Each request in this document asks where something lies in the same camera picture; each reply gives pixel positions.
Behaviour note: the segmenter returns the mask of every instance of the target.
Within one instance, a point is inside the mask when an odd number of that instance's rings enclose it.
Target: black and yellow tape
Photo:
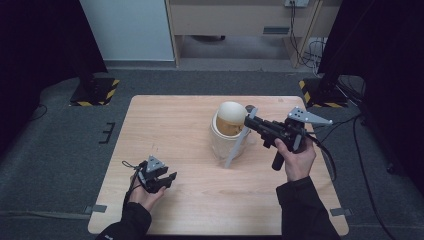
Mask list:
[[[299,82],[300,88],[302,89],[302,93],[305,99],[306,107],[347,107],[345,103],[332,103],[332,102],[324,102],[324,103],[315,103],[312,101],[311,94],[309,93],[306,84],[304,81]]]
[[[109,102],[112,100],[113,95],[115,94],[116,88],[118,87],[119,80],[115,79],[112,82],[112,85],[110,86],[107,95],[104,99],[101,99],[100,101],[75,101],[71,102],[71,106],[81,106],[81,107],[89,107],[89,106],[101,106],[101,105],[108,105]]]

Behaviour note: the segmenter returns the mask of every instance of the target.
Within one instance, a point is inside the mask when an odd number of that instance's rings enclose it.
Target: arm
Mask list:
[[[136,178],[134,188],[130,192],[128,203],[122,210],[120,222],[113,223],[103,230],[96,240],[131,240],[141,239],[146,235],[152,222],[150,211],[156,201],[161,198],[166,187],[162,187],[157,193],[148,193]]]
[[[340,239],[309,177],[316,157],[312,141],[306,138],[305,149],[298,154],[289,152],[280,139],[275,144],[285,159],[287,173],[287,183],[276,189],[282,209],[283,239]]]

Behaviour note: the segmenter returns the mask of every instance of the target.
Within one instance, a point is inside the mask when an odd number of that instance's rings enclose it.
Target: black cable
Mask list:
[[[307,134],[306,136],[309,139],[311,139],[317,145],[317,147],[319,147],[327,155],[328,162],[330,163],[331,172],[333,173],[333,175],[331,176],[331,181],[334,182],[337,178],[337,170],[336,170],[336,164],[334,163],[334,159],[333,159],[333,156],[331,156],[330,151],[328,151],[328,149],[324,145],[322,145],[322,141],[320,142],[318,139],[312,137],[309,134]]]
[[[339,87],[347,95],[347,97],[349,97],[349,99],[356,103],[361,103],[364,96],[365,81],[362,82],[361,92],[358,92],[354,89],[352,83],[350,82],[350,78],[348,78],[348,82],[349,85],[347,85],[341,80],[341,78],[339,78],[337,82],[337,87]]]
[[[136,189],[136,188],[138,188],[138,187],[142,186],[142,185],[140,184],[140,185],[138,185],[138,186],[133,187],[133,186],[134,186],[135,179],[137,178],[137,175],[138,175],[138,173],[140,172],[141,167],[140,167],[140,166],[133,166],[133,165],[131,165],[130,163],[128,163],[127,161],[122,161],[122,165],[124,165],[125,167],[133,168],[133,169],[135,170],[134,175],[133,175],[133,177],[132,177],[132,179],[131,179],[130,188],[128,189],[127,194],[126,194],[126,195],[128,195],[128,196],[129,196],[129,195],[131,195],[131,193],[132,193],[132,191],[133,191],[134,189]]]
[[[323,40],[314,40],[314,41],[310,42],[310,43],[309,43],[309,46],[308,46],[308,48],[309,48],[309,51],[310,51],[310,52],[312,52],[312,44],[314,44],[314,43],[315,43],[314,50],[316,49],[316,44],[317,44],[317,43],[321,43],[321,55],[317,55],[317,54],[309,54],[309,55],[310,55],[310,58],[311,58],[311,57],[314,57],[314,58],[319,58],[319,59],[321,59],[321,58],[322,58],[322,55],[323,55],[323,53],[324,53],[324,45],[325,45],[326,43],[325,43],[325,41],[323,41]],[[317,64],[317,66],[315,66],[315,67],[318,67],[318,66],[319,66],[319,64],[321,63],[320,61],[317,61],[316,59],[314,59],[313,61],[314,61],[314,64],[315,64],[315,63]]]
[[[345,123],[348,123],[348,122],[350,122],[350,121],[352,121],[352,120],[354,120],[355,118],[357,118],[357,117],[359,117],[359,116],[361,116],[362,114],[360,113],[360,114],[358,114],[358,115],[356,115],[356,116],[354,116],[354,117],[351,117],[351,118],[349,118],[348,120],[345,120],[345,121],[342,121],[342,122],[336,122],[336,123],[334,123],[334,128],[333,129],[331,129],[330,130],[330,132],[321,140],[321,143],[323,143],[329,136],[330,136],[330,134],[334,131],[334,130],[336,130],[338,127],[340,127],[341,125],[343,125],[343,124],[345,124]]]
[[[325,45],[325,42],[323,42],[323,41],[319,41],[319,40],[315,40],[315,41],[312,41],[312,42],[310,42],[309,43],[309,52],[308,51],[305,51],[304,53],[306,53],[306,54],[308,54],[309,55],[309,57],[307,58],[307,57],[303,57],[304,59],[306,59],[307,60],[307,62],[309,62],[309,61],[311,61],[312,59],[312,57],[316,57],[316,58],[319,58],[319,59],[321,59],[322,58],[322,53],[324,52],[324,50],[321,50],[321,56],[320,55],[316,55],[316,54],[314,54],[314,53],[312,53],[312,47],[311,47],[311,45],[312,44],[314,44],[314,43],[321,43],[321,46],[322,47],[324,47],[324,45]]]
[[[367,188],[367,192],[368,192],[368,196],[369,196],[369,199],[370,199],[370,202],[371,202],[371,206],[372,206],[374,214],[375,214],[378,222],[380,223],[381,227],[383,228],[384,232],[386,232],[386,234],[390,237],[390,239],[396,240],[396,238],[387,229],[386,225],[384,224],[383,220],[381,219],[380,214],[378,213],[377,208],[375,206],[374,198],[373,198],[372,193],[371,193],[371,188],[370,188],[369,183],[368,183],[368,178],[367,178],[367,175],[365,173],[364,163],[362,161],[362,155],[361,155],[361,151],[359,149],[358,139],[356,137],[356,121],[358,120],[358,118],[359,118],[359,116],[356,116],[355,120],[353,121],[353,138],[355,140],[356,150],[358,151],[358,157],[359,157],[359,163],[361,165],[362,176],[364,177],[364,180],[365,180],[365,186]]]
[[[294,48],[294,50],[296,51],[296,57],[297,57],[297,63],[300,63],[300,64],[303,64],[303,65],[305,65],[305,66],[307,66],[307,67],[309,67],[309,68],[313,68],[313,67],[310,67],[310,66],[308,66],[308,62],[310,61],[310,60],[308,60],[308,61],[304,61],[303,60],[303,58],[302,57],[300,57],[301,56],[301,54],[300,54],[300,52],[299,52],[299,50],[297,49],[297,41],[296,41],[296,36],[294,35],[294,19],[295,19],[295,17],[296,17],[296,2],[295,1],[290,1],[290,4],[291,4],[291,18],[290,18],[290,28],[291,28],[291,31],[290,31],[290,43],[292,44],[292,46],[293,46],[293,48]]]
[[[38,116],[38,117],[34,117],[34,118],[31,118],[29,121],[31,122],[31,121],[34,121],[34,120],[37,120],[37,119],[40,119],[40,118],[42,118],[44,115],[46,115],[46,113],[47,113],[47,106],[46,105],[44,105],[44,104],[39,104],[38,105],[38,108],[41,108],[41,107],[44,107],[44,112],[40,115],[40,116]]]

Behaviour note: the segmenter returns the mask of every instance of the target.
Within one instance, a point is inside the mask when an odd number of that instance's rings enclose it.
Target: black handle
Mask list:
[[[280,171],[284,163],[284,157],[279,152],[275,154],[274,162],[272,162],[272,169],[275,171]]]

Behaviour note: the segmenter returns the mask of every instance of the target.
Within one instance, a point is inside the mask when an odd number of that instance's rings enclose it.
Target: metal bracket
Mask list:
[[[106,208],[107,206],[105,205],[94,205],[94,206],[86,206],[84,209],[84,213],[86,214],[91,214],[93,212],[100,212],[100,213],[104,213],[106,212]]]
[[[348,216],[353,215],[352,210],[344,209],[344,208],[330,209],[330,213],[331,213],[331,216],[333,216],[333,217],[340,216],[340,215],[344,215],[345,217],[348,217]]]
[[[159,159],[153,157],[152,155],[149,156],[149,159],[147,159],[147,169],[146,172],[154,172],[158,170],[161,167],[165,167],[165,164]]]
[[[299,122],[304,122],[304,123],[315,123],[315,124],[322,124],[322,125],[333,124],[333,120],[327,120],[325,118],[319,117],[299,107],[293,108],[293,110],[289,112],[287,117]]]

